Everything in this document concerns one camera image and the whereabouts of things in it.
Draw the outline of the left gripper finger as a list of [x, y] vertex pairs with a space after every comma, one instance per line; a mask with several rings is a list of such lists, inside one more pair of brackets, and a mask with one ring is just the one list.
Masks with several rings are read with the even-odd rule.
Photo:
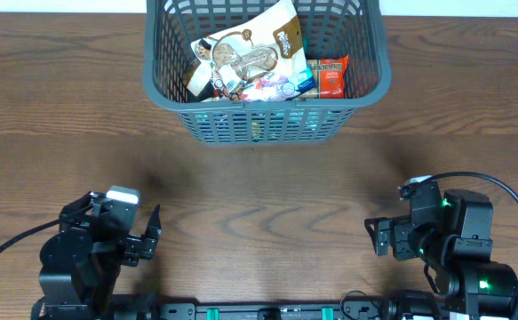
[[65, 205], [59, 215], [60, 220], [71, 220], [86, 214], [92, 208], [92, 193], [76, 199], [70, 204]]
[[160, 205], [157, 204], [150, 215], [150, 218], [147, 223], [147, 227], [145, 230], [145, 237], [148, 239], [155, 240], [156, 242], [159, 240], [162, 226], [160, 220]]

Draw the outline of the orange spaghetti pack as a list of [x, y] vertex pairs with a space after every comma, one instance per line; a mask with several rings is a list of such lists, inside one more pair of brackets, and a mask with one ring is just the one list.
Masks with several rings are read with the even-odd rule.
[[315, 86], [300, 95], [305, 99], [344, 99], [345, 80], [349, 58], [308, 60]]

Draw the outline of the Kleenex tissue multipack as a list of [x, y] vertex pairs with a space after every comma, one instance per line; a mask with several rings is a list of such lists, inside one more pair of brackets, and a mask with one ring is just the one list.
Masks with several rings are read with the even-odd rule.
[[292, 100], [316, 87], [310, 68], [290, 77], [266, 73], [249, 84], [239, 94], [243, 101], [285, 101]]

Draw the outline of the beige Pantree pouch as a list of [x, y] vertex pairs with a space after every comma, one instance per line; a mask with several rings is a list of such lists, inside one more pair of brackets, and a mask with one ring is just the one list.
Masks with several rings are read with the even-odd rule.
[[212, 78], [230, 92], [266, 73], [294, 76], [309, 68], [299, 17], [291, 0], [282, 0], [256, 18], [190, 44], [195, 55], [182, 83], [195, 97]]
[[239, 92], [230, 92], [221, 78], [212, 78], [195, 97], [197, 102], [239, 101]]

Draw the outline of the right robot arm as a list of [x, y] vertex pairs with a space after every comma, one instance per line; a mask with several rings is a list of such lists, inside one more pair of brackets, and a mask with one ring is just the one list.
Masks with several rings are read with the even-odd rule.
[[476, 318], [510, 318], [518, 302], [518, 278], [507, 264], [490, 259], [493, 205], [481, 193], [436, 181], [399, 188], [410, 213], [364, 221], [378, 256], [393, 251], [396, 260], [419, 258], [433, 292], [450, 312]]

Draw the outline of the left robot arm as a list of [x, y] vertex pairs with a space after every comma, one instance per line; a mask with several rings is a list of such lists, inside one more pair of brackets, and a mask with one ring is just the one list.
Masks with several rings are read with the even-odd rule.
[[43, 298], [36, 319], [157, 319], [154, 296], [115, 295], [123, 266], [152, 260], [162, 226], [160, 206], [141, 236], [131, 233], [139, 193], [133, 189], [90, 192], [60, 212], [59, 233], [40, 251]]

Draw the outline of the grey plastic basket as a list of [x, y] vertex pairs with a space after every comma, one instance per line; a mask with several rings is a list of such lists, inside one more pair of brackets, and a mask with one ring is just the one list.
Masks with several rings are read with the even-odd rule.
[[239, 26], [279, 1], [147, 0], [143, 85], [207, 144], [327, 140], [358, 109], [378, 102], [391, 83], [387, 33], [376, 1], [292, 1], [306, 59], [349, 58], [344, 99], [196, 102], [182, 83], [195, 57], [190, 44]]

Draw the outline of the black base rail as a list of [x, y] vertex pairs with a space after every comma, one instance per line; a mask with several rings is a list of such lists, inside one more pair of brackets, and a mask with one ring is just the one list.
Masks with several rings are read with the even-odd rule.
[[448, 319], [430, 293], [401, 291], [391, 296], [370, 296], [353, 290], [340, 301], [293, 303], [208, 303], [164, 301], [119, 295], [106, 319], [124, 320], [395, 320]]

